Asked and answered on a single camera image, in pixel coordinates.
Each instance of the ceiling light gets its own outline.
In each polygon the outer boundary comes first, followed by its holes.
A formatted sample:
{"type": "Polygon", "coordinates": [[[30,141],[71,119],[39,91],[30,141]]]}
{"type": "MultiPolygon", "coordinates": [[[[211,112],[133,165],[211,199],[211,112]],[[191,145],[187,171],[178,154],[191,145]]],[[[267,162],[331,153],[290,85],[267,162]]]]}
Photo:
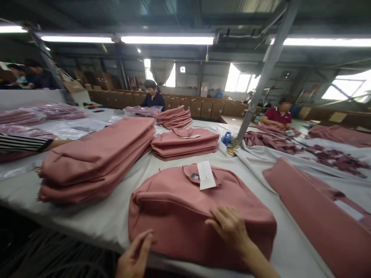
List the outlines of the ceiling light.
{"type": "Polygon", "coordinates": [[[113,43],[110,37],[42,36],[41,39],[49,42],[113,43]]]}
{"type": "Polygon", "coordinates": [[[287,38],[287,46],[338,46],[338,47],[371,47],[371,39],[306,39],[287,38]]]}
{"type": "Polygon", "coordinates": [[[124,36],[121,40],[127,44],[198,44],[211,45],[214,37],[157,37],[157,36],[124,36]]]}
{"type": "Polygon", "coordinates": [[[8,25],[0,26],[0,33],[27,33],[27,30],[23,29],[21,26],[8,25]]]}

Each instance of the stack of pink garments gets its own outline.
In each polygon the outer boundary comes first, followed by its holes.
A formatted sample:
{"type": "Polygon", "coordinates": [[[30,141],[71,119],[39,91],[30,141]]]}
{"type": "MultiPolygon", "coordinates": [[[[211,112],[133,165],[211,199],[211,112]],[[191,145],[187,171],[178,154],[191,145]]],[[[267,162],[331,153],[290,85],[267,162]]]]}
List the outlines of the stack of pink garments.
{"type": "Polygon", "coordinates": [[[248,147],[266,146],[288,154],[295,154],[304,151],[303,148],[299,149],[296,144],[269,133],[248,131],[243,139],[248,147]]]}
{"type": "Polygon", "coordinates": [[[308,135],[355,147],[371,147],[371,134],[354,131],[339,125],[331,127],[315,125],[309,130],[308,135]]]}
{"type": "Polygon", "coordinates": [[[151,143],[155,156],[168,161],[207,153],[218,149],[219,134],[206,129],[174,128],[171,132],[157,136],[151,143]]]}
{"type": "MultiPolygon", "coordinates": [[[[266,133],[272,133],[282,136],[287,136],[286,131],[283,129],[280,129],[278,126],[275,125],[266,125],[263,123],[258,123],[256,126],[257,129],[260,129],[261,131],[264,131],[266,133]]],[[[297,131],[296,129],[293,129],[295,136],[299,136],[301,132],[297,131]]]]}
{"type": "Polygon", "coordinates": [[[28,109],[14,109],[0,113],[1,125],[38,125],[44,123],[46,116],[28,109]]]}
{"type": "Polygon", "coordinates": [[[36,109],[45,114],[49,120],[73,120],[87,116],[77,106],[70,106],[66,103],[49,103],[36,106],[36,109]]]}
{"type": "Polygon", "coordinates": [[[217,187],[200,191],[196,164],[173,167],[147,179],[130,199],[129,238],[153,229],[153,252],[217,268],[248,270],[207,219],[218,206],[236,207],[251,240],[269,259],[276,236],[273,213],[233,172],[211,167],[217,187]]]}
{"type": "Polygon", "coordinates": [[[39,200],[76,204],[110,195],[151,149],[154,123],[151,118],[124,118],[51,150],[39,171],[39,200]]]}
{"type": "Polygon", "coordinates": [[[191,111],[184,110],[184,105],[155,115],[155,119],[158,125],[163,125],[168,130],[184,129],[192,123],[191,111]]]}
{"type": "MultiPolygon", "coordinates": [[[[57,139],[54,134],[48,133],[41,129],[20,126],[20,125],[0,125],[0,133],[7,135],[19,135],[28,136],[33,138],[47,138],[57,139]]],[[[23,151],[13,153],[1,153],[0,152],[0,163],[10,162],[16,159],[25,158],[31,155],[37,154],[36,152],[23,151]]]]}
{"type": "Polygon", "coordinates": [[[284,158],[263,175],[335,277],[371,277],[369,213],[284,158]]]}

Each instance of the red polo shirt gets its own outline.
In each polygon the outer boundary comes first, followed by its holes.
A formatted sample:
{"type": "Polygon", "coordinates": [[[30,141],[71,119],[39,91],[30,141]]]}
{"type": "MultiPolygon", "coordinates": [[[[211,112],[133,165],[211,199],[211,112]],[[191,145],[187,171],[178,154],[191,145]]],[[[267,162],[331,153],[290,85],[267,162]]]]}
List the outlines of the red polo shirt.
{"type": "Polygon", "coordinates": [[[281,124],[291,124],[293,117],[290,112],[286,112],[283,116],[278,111],[278,107],[269,109],[263,117],[267,117],[268,120],[273,120],[275,122],[280,122],[281,124]]]}

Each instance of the striped sleeve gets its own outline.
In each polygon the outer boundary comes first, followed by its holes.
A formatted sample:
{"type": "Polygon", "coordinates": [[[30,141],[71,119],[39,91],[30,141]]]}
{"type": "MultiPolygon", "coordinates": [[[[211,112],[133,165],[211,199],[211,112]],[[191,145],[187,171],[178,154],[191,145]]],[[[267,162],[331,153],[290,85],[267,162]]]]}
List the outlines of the striped sleeve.
{"type": "Polygon", "coordinates": [[[0,133],[0,151],[5,152],[33,151],[41,153],[52,142],[52,139],[32,138],[0,133]]]}

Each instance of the white paper tag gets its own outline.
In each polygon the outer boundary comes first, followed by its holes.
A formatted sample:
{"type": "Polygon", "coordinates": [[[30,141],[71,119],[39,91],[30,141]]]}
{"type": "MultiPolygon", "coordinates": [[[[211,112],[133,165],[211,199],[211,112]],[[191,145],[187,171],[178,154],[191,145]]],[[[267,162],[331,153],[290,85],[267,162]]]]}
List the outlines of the white paper tag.
{"type": "Polygon", "coordinates": [[[200,134],[196,134],[196,135],[192,135],[192,136],[189,136],[189,137],[182,137],[184,139],[189,139],[189,138],[197,138],[197,137],[200,137],[201,135],[200,134]]]}
{"type": "Polygon", "coordinates": [[[364,217],[362,213],[347,205],[343,201],[336,200],[334,203],[357,221],[360,221],[364,217]]]}
{"type": "Polygon", "coordinates": [[[200,176],[200,190],[216,187],[213,171],[209,161],[197,163],[198,175],[200,176]]]}

